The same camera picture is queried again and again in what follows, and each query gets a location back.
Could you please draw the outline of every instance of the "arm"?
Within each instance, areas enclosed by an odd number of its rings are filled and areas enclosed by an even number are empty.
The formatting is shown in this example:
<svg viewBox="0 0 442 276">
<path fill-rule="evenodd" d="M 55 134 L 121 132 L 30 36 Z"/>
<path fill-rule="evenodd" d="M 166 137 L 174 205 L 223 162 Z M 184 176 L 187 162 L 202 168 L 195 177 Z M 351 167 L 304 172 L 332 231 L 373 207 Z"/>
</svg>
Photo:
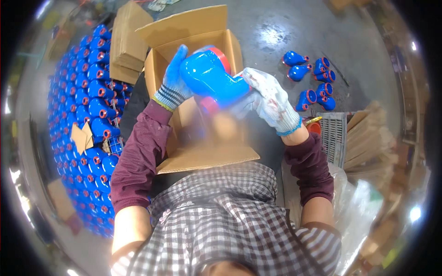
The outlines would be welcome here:
<svg viewBox="0 0 442 276">
<path fill-rule="evenodd" d="M 287 149 L 284 153 L 290 172 L 299 180 L 301 192 L 301 225 L 321 222 L 334 226 L 333 177 L 328 172 L 326 155 L 321 152 L 319 135 L 309 134 L 304 125 L 288 136 L 281 137 Z"/>
<path fill-rule="evenodd" d="M 168 123 L 173 111 L 192 96 L 179 76 L 179 66 L 186 56 L 187 47 L 181 45 L 166 69 L 163 84 L 138 115 L 112 174 L 110 195 L 116 214 L 113 260 L 136 249 L 152 233 L 147 196 L 156 166 L 164 157 L 171 131 Z"/>
<path fill-rule="evenodd" d="M 257 92 L 250 94 L 231 111 L 241 118 L 249 110 L 256 110 L 287 145 L 285 159 L 292 165 L 291 173 L 299 178 L 302 225 L 320 222 L 334 225 L 333 178 L 328 172 L 326 156 L 321 153 L 321 140 L 309 134 L 301 117 L 291 106 L 287 92 L 278 81 L 265 72 L 252 68 L 243 71 L 244 80 Z"/>
<path fill-rule="evenodd" d="M 150 101 L 138 115 L 115 167 L 110 184 L 116 213 L 112 253 L 131 242 L 144 241 L 151 234 L 147 196 L 156 165 L 164 157 L 171 116 L 172 112 Z"/>
</svg>

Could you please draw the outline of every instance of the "white cotton glove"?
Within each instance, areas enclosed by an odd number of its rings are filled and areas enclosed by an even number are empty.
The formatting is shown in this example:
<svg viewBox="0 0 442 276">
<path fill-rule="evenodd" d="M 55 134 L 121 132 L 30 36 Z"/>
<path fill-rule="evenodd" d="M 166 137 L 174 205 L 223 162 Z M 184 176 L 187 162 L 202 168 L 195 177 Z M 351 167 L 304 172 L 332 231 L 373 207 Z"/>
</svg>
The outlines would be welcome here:
<svg viewBox="0 0 442 276">
<path fill-rule="evenodd" d="M 253 68 L 245 68 L 244 80 L 256 91 L 234 105 L 230 111 L 237 118 L 244 118 L 250 110 L 269 126 L 276 129 L 279 136 L 287 136 L 301 127 L 301 118 L 289 103 L 287 92 L 275 77 Z"/>
</svg>

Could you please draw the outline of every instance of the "glove cuff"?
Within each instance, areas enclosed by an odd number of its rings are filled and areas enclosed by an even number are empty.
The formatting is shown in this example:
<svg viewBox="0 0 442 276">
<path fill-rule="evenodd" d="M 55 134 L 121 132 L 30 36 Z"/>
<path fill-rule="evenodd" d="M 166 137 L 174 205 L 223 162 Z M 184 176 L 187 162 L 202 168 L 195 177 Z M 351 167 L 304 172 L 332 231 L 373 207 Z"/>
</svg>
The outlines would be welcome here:
<svg viewBox="0 0 442 276">
<path fill-rule="evenodd" d="M 282 113 L 282 119 L 275 126 L 276 134 L 279 136 L 287 136 L 301 127 L 302 120 L 298 112 L 287 103 L 286 112 Z"/>
<path fill-rule="evenodd" d="M 173 112 L 180 104 L 184 102 L 184 97 L 175 90 L 168 88 L 164 84 L 153 95 L 152 100 L 157 102 L 160 106 Z"/>
</svg>

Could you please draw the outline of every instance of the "blue glove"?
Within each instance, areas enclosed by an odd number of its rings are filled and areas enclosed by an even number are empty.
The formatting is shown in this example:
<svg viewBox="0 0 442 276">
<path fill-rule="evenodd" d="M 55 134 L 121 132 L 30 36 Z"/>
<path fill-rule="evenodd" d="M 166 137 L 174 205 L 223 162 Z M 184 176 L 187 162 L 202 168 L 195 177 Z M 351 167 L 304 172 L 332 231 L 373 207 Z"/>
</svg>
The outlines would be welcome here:
<svg viewBox="0 0 442 276">
<path fill-rule="evenodd" d="M 243 77 L 255 91 L 235 104 L 230 109 L 231 113 L 242 119 L 249 111 L 255 110 L 260 118 L 276 129 L 279 136 L 287 136 L 301 127 L 299 114 L 275 77 L 252 68 L 245 68 Z"/>
<path fill-rule="evenodd" d="M 166 69 L 163 84 L 153 95 L 153 100 L 173 112 L 185 100 L 193 96 L 192 91 L 179 75 L 179 67 L 187 56 L 187 46 L 181 45 Z"/>
</svg>

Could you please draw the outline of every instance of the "striped glove cuff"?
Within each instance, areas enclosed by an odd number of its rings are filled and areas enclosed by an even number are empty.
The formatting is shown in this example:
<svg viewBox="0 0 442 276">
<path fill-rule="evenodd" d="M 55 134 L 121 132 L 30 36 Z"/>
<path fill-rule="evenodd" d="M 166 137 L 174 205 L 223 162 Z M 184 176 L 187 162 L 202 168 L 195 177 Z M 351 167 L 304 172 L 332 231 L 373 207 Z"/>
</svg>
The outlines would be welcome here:
<svg viewBox="0 0 442 276">
<path fill-rule="evenodd" d="M 161 87 L 153 95 L 152 99 L 170 112 L 173 112 L 180 104 L 185 101 L 183 95 L 175 90 L 168 88 L 164 84 L 161 85 Z"/>
</svg>

